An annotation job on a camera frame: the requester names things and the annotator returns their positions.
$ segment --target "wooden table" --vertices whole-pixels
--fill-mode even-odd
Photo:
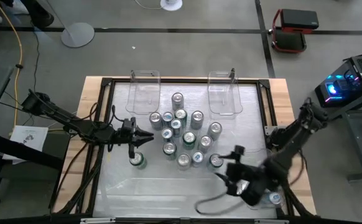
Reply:
[[[91,106],[98,101],[98,94],[100,92],[102,78],[103,77],[86,77],[77,111],[78,117],[87,116],[90,112]],[[287,126],[288,124],[294,121],[294,115],[293,115],[292,105],[290,103],[289,92],[287,90],[286,80],[281,78],[274,78],[274,79],[269,79],[269,81],[271,84],[272,101],[275,108],[277,125]],[[108,98],[108,92],[105,94],[103,100],[103,108],[106,108],[107,98]],[[266,111],[268,111],[268,107],[266,106],[267,105],[266,100],[264,100],[264,104]],[[104,113],[105,109],[102,110],[100,118],[101,121],[103,120]],[[65,163],[63,165],[62,175],[67,169],[69,162],[73,159],[73,157],[81,149],[81,147],[83,147],[83,145],[84,143],[78,137],[75,137],[70,141]],[[87,150],[84,150],[70,168],[69,174],[67,175],[67,178],[64,180],[64,183],[58,195],[57,202],[54,206],[55,212],[63,208],[63,206],[68,202],[68,200],[70,200],[70,198],[75,193],[76,189],[79,187],[81,182],[81,177],[83,174],[84,164],[86,161],[86,153]],[[95,162],[95,158],[96,158],[96,150],[94,153],[92,163]],[[301,167],[301,158],[299,156],[295,156],[293,159],[293,166],[290,170],[289,180],[294,179],[294,177],[299,173],[300,167]],[[313,204],[310,182],[306,170],[304,170],[303,174],[301,175],[301,178],[292,186],[292,190],[299,198],[299,200],[304,204],[307,210],[315,214],[316,213],[315,205]],[[88,200],[90,198],[90,192],[91,189],[89,187],[87,188],[85,194],[84,209],[87,207],[86,205],[88,204]]]

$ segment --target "clear plastic bin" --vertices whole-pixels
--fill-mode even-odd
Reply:
[[[238,76],[231,72],[208,74],[208,101],[212,119],[234,119],[242,112]]]
[[[157,111],[159,102],[160,73],[145,70],[131,71],[126,110],[133,116],[145,116]]]

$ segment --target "can lid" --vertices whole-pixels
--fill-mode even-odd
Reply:
[[[163,114],[163,120],[164,121],[171,121],[173,120],[173,114],[171,112],[165,112]]]
[[[149,117],[149,119],[153,122],[158,122],[158,121],[160,121],[160,114],[158,112],[153,112],[153,113],[151,113],[151,116]]]
[[[138,166],[140,163],[142,163],[142,160],[144,159],[144,156],[140,152],[136,152],[134,154],[134,158],[130,158],[131,165]]]
[[[163,145],[163,151],[167,155],[173,154],[176,149],[177,149],[177,146],[175,146],[175,144],[172,142],[167,142]]]
[[[223,128],[221,127],[220,123],[214,122],[213,124],[210,125],[210,129],[214,133],[220,133]]]
[[[201,138],[200,138],[200,144],[202,145],[202,146],[210,146],[211,145],[211,143],[213,142],[213,140],[211,139],[211,137],[209,137],[209,136],[202,136]]]
[[[194,162],[202,162],[203,161],[203,153],[200,151],[197,151],[193,153],[192,160]]]
[[[194,142],[195,138],[195,134],[193,134],[192,132],[186,132],[183,134],[183,140],[188,143]]]
[[[171,127],[174,129],[181,128],[181,121],[177,118],[171,121]]]
[[[273,203],[274,205],[278,205],[281,203],[281,195],[277,192],[273,192],[271,194],[269,194],[269,200],[271,201],[271,203]]]
[[[178,109],[174,113],[176,118],[182,119],[187,116],[187,112],[184,109]]]
[[[174,102],[179,103],[179,102],[182,101],[183,96],[182,96],[181,93],[174,93],[172,99],[173,99]]]
[[[195,121],[201,121],[203,120],[203,113],[201,111],[195,111],[193,112],[192,117]]]
[[[191,158],[188,154],[183,153],[179,155],[177,162],[180,166],[187,166],[189,163],[191,163]]]
[[[223,165],[224,160],[222,158],[220,158],[220,155],[217,153],[214,153],[213,155],[210,156],[210,163],[214,166],[214,167],[220,167]]]
[[[170,128],[165,128],[162,130],[162,137],[169,139],[173,136],[173,131]]]

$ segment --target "red device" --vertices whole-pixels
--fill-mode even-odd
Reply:
[[[281,16],[281,26],[276,26]],[[311,34],[319,27],[317,13],[295,9],[278,9],[272,22],[271,47],[280,52],[301,53],[307,48],[304,34]]]

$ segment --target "concrete floor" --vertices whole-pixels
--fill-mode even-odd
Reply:
[[[176,12],[143,9],[133,0],[50,2],[64,23],[88,22],[97,28],[260,28],[254,0],[183,1],[183,8]],[[159,5],[158,0],[140,2],[149,7]],[[290,8],[316,11],[319,30],[362,30],[362,0],[265,0],[261,1],[261,7],[267,29],[278,8]],[[16,26],[30,26],[27,16],[11,18]],[[61,24],[56,19],[52,26]],[[37,42],[31,32],[19,35],[24,69],[18,89],[19,99],[24,99],[27,89],[33,88]],[[269,76],[260,34],[108,32],[96,33],[91,43],[79,49],[64,46],[59,32],[37,35],[40,61],[36,90],[49,94],[53,102],[72,112],[77,110],[88,75],[127,75],[134,69],[158,70],[163,76],[206,76],[210,71],[234,67],[240,77]],[[275,76],[286,78],[295,114],[305,97],[315,99],[315,86],[338,68],[343,58],[362,54],[362,35],[307,35],[306,40],[308,49],[298,55],[281,54],[270,48]],[[18,57],[14,34],[0,31],[0,67],[13,66]],[[13,78],[7,88],[12,95]],[[6,95],[2,102],[14,103]],[[11,131],[13,116],[13,109],[0,106],[0,135],[7,136]],[[28,117],[21,113],[19,123]],[[50,123],[35,118],[34,124]],[[343,123],[336,121],[315,134],[304,147],[304,153],[317,213],[324,218],[362,222],[362,182],[349,184],[345,178],[360,172],[361,167]]]

